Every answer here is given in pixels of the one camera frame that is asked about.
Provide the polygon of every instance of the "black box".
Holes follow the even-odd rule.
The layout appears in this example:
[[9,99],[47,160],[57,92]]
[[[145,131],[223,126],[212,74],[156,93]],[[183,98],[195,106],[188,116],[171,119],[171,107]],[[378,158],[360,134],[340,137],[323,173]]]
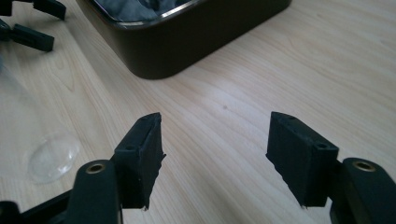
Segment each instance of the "black box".
[[170,77],[196,63],[273,17],[291,0],[190,0],[144,21],[117,18],[100,0],[77,1],[135,75],[156,79]]

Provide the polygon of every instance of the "black plastic part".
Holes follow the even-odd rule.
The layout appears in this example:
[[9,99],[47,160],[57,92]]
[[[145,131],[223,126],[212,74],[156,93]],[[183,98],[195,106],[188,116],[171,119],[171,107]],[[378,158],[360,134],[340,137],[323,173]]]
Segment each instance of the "black plastic part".
[[64,224],[121,223],[116,169],[111,161],[79,168]]
[[55,0],[35,0],[33,8],[48,13],[64,21],[66,6]]
[[0,16],[12,15],[12,2],[26,2],[32,3],[33,8],[48,13],[54,17],[64,20],[66,14],[66,7],[55,0],[1,0],[0,2]]
[[158,79],[175,75],[270,19],[290,0],[192,0],[166,18],[140,23],[114,21],[94,0],[78,4],[131,72]]
[[54,37],[29,29],[27,27],[15,24],[10,34],[10,38],[24,46],[42,51],[52,51]]
[[164,156],[161,115],[146,115],[125,135],[111,158],[117,169],[122,208],[149,208]]
[[290,115],[273,112],[267,158],[300,205],[324,206],[338,147]]
[[0,224],[25,223],[21,217],[20,209],[14,202],[0,202]]
[[71,190],[22,213],[26,223],[63,223]]
[[359,224],[396,223],[396,184],[372,161],[343,161],[342,180],[346,199]]

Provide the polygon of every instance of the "light wood surface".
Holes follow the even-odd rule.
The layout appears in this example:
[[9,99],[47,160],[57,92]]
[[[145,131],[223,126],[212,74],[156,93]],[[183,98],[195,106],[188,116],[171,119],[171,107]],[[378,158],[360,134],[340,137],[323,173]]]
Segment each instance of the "light wood surface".
[[271,111],[291,114],[396,179],[396,1],[294,0],[284,12],[176,76],[135,77],[75,1],[66,21],[14,3],[8,24],[55,37],[43,53],[0,43],[4,66],[82,148],[47,185],[0,178],[22,211],[71,189],[79,166],[109,159],[134,122],[163,115],[168,155],[150,209],[125,223],[330,223],[303,209],[265,158]]

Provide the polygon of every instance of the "clamp jaw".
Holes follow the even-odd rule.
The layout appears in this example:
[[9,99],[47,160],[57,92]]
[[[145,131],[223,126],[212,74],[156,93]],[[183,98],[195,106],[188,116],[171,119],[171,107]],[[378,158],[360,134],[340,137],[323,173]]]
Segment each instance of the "clamp jaw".
[[110,160],[81,166],[71,190],[22,214],[14,202],[0,202],[0,223],[122,223],[122,209],[149,209],[164,157],[161,115],[146,115],[124,136]]
[[[4,0],[0,3],[0,16],[12,15],[12,2]],[[20,2],[33,3],[33,8],[48,13],[64,21],[66,7],[55,0],[18,0]],[[30,28],[15,24],[11,29],[4,21],[0,20],[0,41],[13,40],[24,46],[42,51],[52,51],[54,37],[45,35]]]
[[338,147],[297,118],[273,112],[266,157],[300,206],[332,199],[333,224],[396,223],[396,184],[379,165],[337,160]]

